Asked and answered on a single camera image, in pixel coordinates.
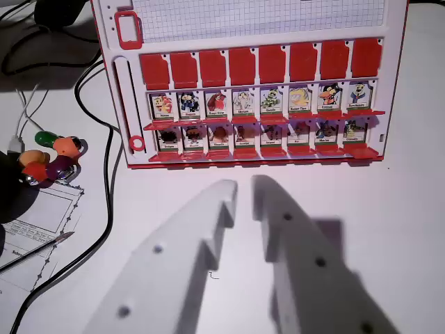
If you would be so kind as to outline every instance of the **character card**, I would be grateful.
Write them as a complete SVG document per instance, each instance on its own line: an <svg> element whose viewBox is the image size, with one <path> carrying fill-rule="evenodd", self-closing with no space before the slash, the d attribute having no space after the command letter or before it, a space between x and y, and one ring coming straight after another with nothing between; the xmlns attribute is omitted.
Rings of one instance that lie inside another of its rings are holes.
<svg viewBox="0 0 445 334"><path fill-rule="evenodd" d="M256 129L254 125L234 126L235 148L254 148Z"/></svg>
<svg viewBox="0 0 445 334"><path fill-rule="evenodd" d="M261 125L260 144L263 148L281 146L282 129L279 125Z"/></svg>
<svg viewBox="0 0 445 334"><path fill-rule="evenodd" d="M153 110L153 117L155 120L172 120L173 107L172 99L166 94L150 94L150 106Z"/></svg>
<svg viewBox="0 0 445 334"><path fill-rule="evenodd" d="M309 145L309 125L295 122L287 125L287 145Z"/></svg>
<svg viewBox="0 0 445 334"><path fill-rule="evenodd" d="M289 89L289 113L311 111L312 92L307 87Z"/></svg>
<svg viewBox="0 0 445 334"><path fill-rule="evenodd" d="M323 110L338 110L341 103L341 88L336 83L331 83L325 86L320 85L318 89L318 103L317 109Z"/></svg>
<svg viewBox="0 0 445 334"><path fill-rule="evenodd" d="M216 92L207 92L206 111L208 118L227 117L227 97L219 90Z"/></svg>
<svg viewBox="0 0 445 334"><path fill-rule="evenodd" d="M318 130L315 133L315 144L333 144L337 143L337 134L339 127L332 121L317 122Z"/></svg>
<svg viewBox="0 0 445 334"><path fill-rule="evenodd" d="M229 125L209 125L207 131L210 150L229 149Z"/></svg>
<svg viewBox="0 0 445 334"><path fill-rule="evenodd" d="M283 98L277 88L261 90L261 109L260 113L281 113Z"/></svg>
<svg viewBox="0 0 445 334"><path fill-rule="evenodd" d="M178 137L175 129L156 131L159 152L178 151Z"/></svg>
<svg viewBox="0 0 445 334"><path fill-rule="evenodd" d="M194 92L183 92L178 94L179 114L181 119L199 119L200 101Z"/></svg>
<svg viewBox="0 0 445 334"><path fill-rule="evenodd" d="M371 108L371 98L373 87L367 81L351 82L349 85L347 109L369 109Z"/></svg>
<svg viewBox="0 0 445 334"><path fill-rule="evenodd" d="M254 115L254 99L253 94L247 90L234 90L233 104L234 117L236 116L253 116Z"/></svg>
<svg viewBox="0 0 445 334"><path fill-rule="evenodd" d="M366 141L367 129L368 123L363 118L349 120L345 124L343 143L364 143Z"/></svg>
<svg viewBox="0 0 445 334"><path fill-rule="evenodd" d="M197 151L204 149L203 126L182 127L182 142L185 151Z"/></svg>

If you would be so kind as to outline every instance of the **guess who game board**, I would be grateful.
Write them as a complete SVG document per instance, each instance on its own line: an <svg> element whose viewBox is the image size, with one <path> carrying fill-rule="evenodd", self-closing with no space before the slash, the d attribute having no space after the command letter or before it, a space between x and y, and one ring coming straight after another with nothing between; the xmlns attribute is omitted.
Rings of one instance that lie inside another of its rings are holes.
<svg viewBox="0 0 445 334"><path fill-rule="evenodd" d="M92 0L130 168L383 159L407 0Z"/></svg>

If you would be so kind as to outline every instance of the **black cable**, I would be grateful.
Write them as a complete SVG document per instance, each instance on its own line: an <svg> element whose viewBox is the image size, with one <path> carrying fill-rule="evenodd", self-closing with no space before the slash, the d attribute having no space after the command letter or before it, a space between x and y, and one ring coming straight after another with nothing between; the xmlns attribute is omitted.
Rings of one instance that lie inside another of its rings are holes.
<svg viewBox="0 0 445 334"><path fill-rule="evenodd" d="M435 3L436 5L445 6L445 1L442 0L430 0L430 1L424 1L424 0L411 0L411 3Z"/></svg>
<svg viewBox="0 0 445 334"><path fill-rule="evenodd" d="M82 262L84 260L87 260L89 255L91 255L92 253L97 251L97 249L99 249L102 246L102 244L107 240L108 236L110 235L111 229L113 228L113 199L112 199L110 184L109 184L109 180L108 180L108 158L110 155L110 147L111 147L111 142L113 140L114 128L112 125L108 124L107 122L104 122L103 120L100 120L99 118L97 118L96 116L91 114L91 112L89 112L89 110L87 110L87 108L83 105L83 102L81 101L81 98L80 98L80 86L82 84L82 81L97 66L99 66L103 63L104 63L104 61L98 61L97 63L92 65L90 68L88 68L81 75L79 80L76 82L76 86L74 87L74 96L76 98L77 103L81 107L82 111L87 116L92 118L94 121L98 122L100 125L108 127L110 130L108 133L108 140L106 142L105 155L104 155L104 186L105 186L106 210L108 213L108 219L107 219L105 231L102 233L102 235L99 237L99 239L96 240L96 242L93 245L91 245L87 250L85 250L82 254L80 254L80 256L78 256L76 259L72 260L69 264L67 264L65 267L63 267L60 271L58 271L54 276L52 276L46 282L39 285L35 290L33 290L28 295L28 297L26 297L25 301L23 302L22 306L20 307L19 312L17 313L13 327L11 328L10 334L17 333L17 330L20 326L20 322L22 321L26 310L29 308L29 306L32 304L32 302L34 302L34 300L36 300L39 297L39 295L41 295L43 292L48 290L50 288L50 285L53 285L53 284L55 285L58 282L60 282L58 280L60 280L65 273L67 273L68 271L71 271L67 275L71 274L76 269L75 268L76 265L78 265L80 262Z"/></svg>
<svg viewBox="0 0 445 334"><path fill-rule="evenodd" d="M92 64L94 64L97 59L99 59L100 55L101 55L101 51L99 50L93 59L91 59L91 61L88 61L87 63L79 63L79 64L70 64L70 63L59 63L59 62L47 62L47 63L35 63L35 64L30 64L30 65L26 65L24 67L20 67L17 68L15 70L8 70L8 65L9 62L11 60L11 56L22 46L24 45L26 42L28 42L29 40L32 40L36 37L38 37L39 35L42 35L44 33L48 33L48 31L39 29L37 31L34 31L33 33L30 33L28 35L26 35L25 37L23 37L21 40L19 40L18 42L16 42L11 48L10 51L5 55L5 58L3 58L2 62L1 62L1 71L4 75L6 76L10 76L10 75L14 75L14 74L19 74L28 70L31 70L33 68L37 68L37 67L49 67L49 66L56 66L56 67L74 67L74 68L83 68L83 67L88 67L91 66Z"/></svg>
<svg viewBox="0 0 445 334"><path fill-rule="evenodd" d="M11 14L14 10L17 10L23 6L25 6L28 2L31 2L31 0L25 0L21 3L19 3L18 5L16 5L15 7L12 7L10 10L7 10L6 12L4 12L1 16L0 16L0 21L2 19L4 19L5 17L7 17L9 14Z"/></svg>

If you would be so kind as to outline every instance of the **cartoon character picture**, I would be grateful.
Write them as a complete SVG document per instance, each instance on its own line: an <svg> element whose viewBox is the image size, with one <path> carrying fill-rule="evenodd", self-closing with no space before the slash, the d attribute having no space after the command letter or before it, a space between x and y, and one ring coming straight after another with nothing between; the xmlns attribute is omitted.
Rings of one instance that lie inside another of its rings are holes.
<svg viewBox="0 0 445 334"><path fill-rule="evenodd" d="M318 94L318 110L340 108L341 89L336 83L320 86Z"/></svg>
<svg viewBox="0 0 445 334"><path fill-rule="evenodd" d="M353 103L357 103L359 100L366 97L366 93L364 91L364 84L362 83L356 84L350 96L353 99Z"/></svg>
<svg viewBox="0 0 445 334"><path fill-rule="evenodd" d="M311 110L311 92L307 88L291 88L289 91L289 112Z"/></svg>
<svg viewBox="0 0 445 334"><path fill-rule="evenodd" d="M181 105L181 118L199 118L200 117L200 103L193 92L184 92L179 97Z"/></svg>
<svg viewBox="0 0 445 334"><path fill-rule="evenodd" d="M282 130L278 125L261 126L261 146L273 147L281 146Z"/></svg>
<svg viewBox="0 0 445 334"><path fill-rule="evenodd" d="M235 146L255 146L255 128L250 125L235 126Z"/></svg>
<svg viewBox="0 0 445 334"><path fill-rule="evenodd" d="M253 96L248 90L233 92L234 116L251 116L253 112Z"/></svg>
<svg viewBox="0 0 445 334"><path fill-rule="evenodd" d="M372 87L367 83L356 82L349 85L348 109L369 108L371 105Z"/></svg>
<svg viewBox="0 0 445 334"><path fill-rule="evenodd" d="M178 138L176 131L172 129L157 131L159 151L177 151Z"/></svg>
<svg viewBox="0 0 445 334"><path fill-rule="evenodd" d="M209 148L220 150L229 147L229 132L222 125L209 126Z"/></svg>
<svg viewBox="0 0 445 334"><path fill-rule="evenodd" d="M330 125L328 120L320 122L318 126L320 129L315 133L315 144L337 142L337 126Z"/></svg>
<svg viewBox="0 0 445 334"><path fill-rule="evenodd" d="M309 125L306 125L305 122L297 122L295 127L289 125L287 143L288 145L309 144Z"/></svg>
<svg viewBox="0 0 445 334"><path fill-rule="evenodd" d="M266 89L261 91L261 112L275 113L281 111L281 98L278 89Z"/></svg>
<svg viewBox="0 0 445 334"><path fill-rule="evenodd" d="M364 142L366 139L366 128L367 124L363 120L349 120L343 132L344 142Z"/></svg>
<svg viewBox="0 0 445 334"><path fill-rule="evenodd" d="M172 99L165 95L152 95L154 118L173 119Z"/></svg>
<svg viewBox="0 0 445 334"><path fill-rule="evenodd" d="M183 127L182 134L184 137L185 150L203 150L201 130L198 127Z"/></svg>
<svg viewBox="0 0 445 334"><path fill-rule="evenodd" d="M207 117L227 117L226 96L221 92L206 93Z"/></svg>

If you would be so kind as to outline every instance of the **grid paper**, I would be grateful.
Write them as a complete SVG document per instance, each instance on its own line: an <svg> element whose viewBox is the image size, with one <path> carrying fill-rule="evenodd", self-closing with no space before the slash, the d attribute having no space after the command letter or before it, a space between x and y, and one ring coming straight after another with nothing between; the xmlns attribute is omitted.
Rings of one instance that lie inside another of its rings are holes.
<svg viewBox="0 0 445 334"><path fill-rule="evenodd" d="M133 0L144 42L380 26L385 0Z"/></svg>

